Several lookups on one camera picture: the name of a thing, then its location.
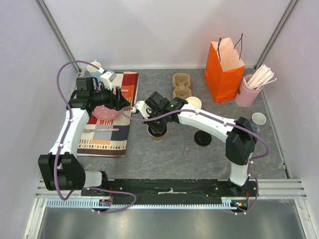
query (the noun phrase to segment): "orange paper bag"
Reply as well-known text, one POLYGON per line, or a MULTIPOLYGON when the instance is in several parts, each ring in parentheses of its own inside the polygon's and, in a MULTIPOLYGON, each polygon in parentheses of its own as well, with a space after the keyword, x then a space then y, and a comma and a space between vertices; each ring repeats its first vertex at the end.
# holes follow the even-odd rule
MULTIPOLYGON (((239 39, 241 46, 242 39, 243 34, 239 39)), ((215 103, 235 98, 245 68, 236 45, 229 37, 210 44, 204 78, 215 103)))

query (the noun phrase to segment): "placemat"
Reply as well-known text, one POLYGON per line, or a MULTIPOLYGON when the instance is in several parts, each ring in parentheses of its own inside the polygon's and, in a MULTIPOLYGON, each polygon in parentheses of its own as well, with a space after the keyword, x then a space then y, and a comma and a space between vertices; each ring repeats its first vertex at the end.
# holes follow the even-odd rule
MULTIPOLYGON (((117 76, 112 82, 113 86, 120 86, 123 96, 131 103, 135 103, 139 75, 137 72, 116 72, 117 76)), ((126 144, 129 135, 130 120, 123 115, 117 119, 104 121, 91 115, 85 129, 118 128, 119 131, 95 131, 83 133, 79 142, 77 155, 119 157, 126 153, 126 144)))

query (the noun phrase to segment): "black bag handle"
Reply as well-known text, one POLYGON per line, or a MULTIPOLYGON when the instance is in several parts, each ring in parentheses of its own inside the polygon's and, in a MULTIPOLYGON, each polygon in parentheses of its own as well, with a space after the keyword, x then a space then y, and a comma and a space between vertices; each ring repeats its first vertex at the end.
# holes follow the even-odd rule
POLYGON ((236 47, 236 45, 238 44, 238 42, 241 40, 241 49, 240 49, 240 55, 239 55, 239 60, 240 60, 240 57, 241 57, 241 53, 243 51, 243 34, 241 34, 241 37, 240 39, 237 41, 237 43, 234 45, 234 49, 236 47))
POLYGON ((217 50, 216 50, 216 52, 218 52, 219 62, 220 62, 220 55, 219 55, 219 45, 220 45, 220 42, 221 42, 221 37, 219 38, 218 46, 217 46, 217 50))

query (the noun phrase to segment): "gray floor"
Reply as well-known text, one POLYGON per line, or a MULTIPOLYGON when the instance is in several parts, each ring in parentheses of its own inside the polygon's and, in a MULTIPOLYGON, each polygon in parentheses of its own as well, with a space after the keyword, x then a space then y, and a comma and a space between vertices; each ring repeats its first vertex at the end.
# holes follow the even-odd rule
MULTIPOLYGON (((246 69, 244 75, 251 74, 246 69)), ((203 69, 187 70, 139 70, 140 82, 137 100, 145 100, 154 91, 158 91, 169 100, 172 99, 172 76, 184 72, 191 76, 192 95, 202 101, 202 109, 227 118, 240 116, 250 118, 255 112, 267 115, 261 95, 253 106, 242 108, 234 101, 215 104, 203 78, 203 69)), ((148 136, 147 127, 131 122, 127 144, 127 155, 121 158, 78 157, 86 170, 103 170, 109 178, 221 178, 228 179, 230 161, 225 157, 225 145, 213 138, 208 147, 198 146, 194 134, 198 131, 186 125, 169 123, 168 131, 161 142, 154 142, 148 136)), ((268 142, 271 153, 268 157, 256 161, 252 172, 258 178, 286 178, 279 151, 269 121, 260 135, 268 142)), ((265 152, 258 142, 254 155, 265 152)))
POLYGON ((98 215, 47 208, 38 239, 305 239, 293 201, 258 201, 247 215, 203 209, 128 209, 98 215))

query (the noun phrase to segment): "pink cup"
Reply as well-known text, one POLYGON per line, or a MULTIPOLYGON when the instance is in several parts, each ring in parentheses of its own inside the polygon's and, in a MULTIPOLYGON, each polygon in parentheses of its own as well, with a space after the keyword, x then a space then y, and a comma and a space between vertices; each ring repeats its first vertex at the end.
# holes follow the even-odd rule
MULTIPOLYGON (((253 75, 247 75, 245 76, 245 80, 246 82, 248 82, 250 80, 250 78, 253 75)), ((258 90, 252 90, 249 89, 245 83, 242 81, 242 83, 240 84, 240 87, 237 90, 237 94, 235 96, 235 102, 236 104, 238 104, 241 107, 250 107, 255 98, 258 96, 259 92, 261 92, 261 90, 263 89, 264 86, 262 86, 260 89, 258 90)))

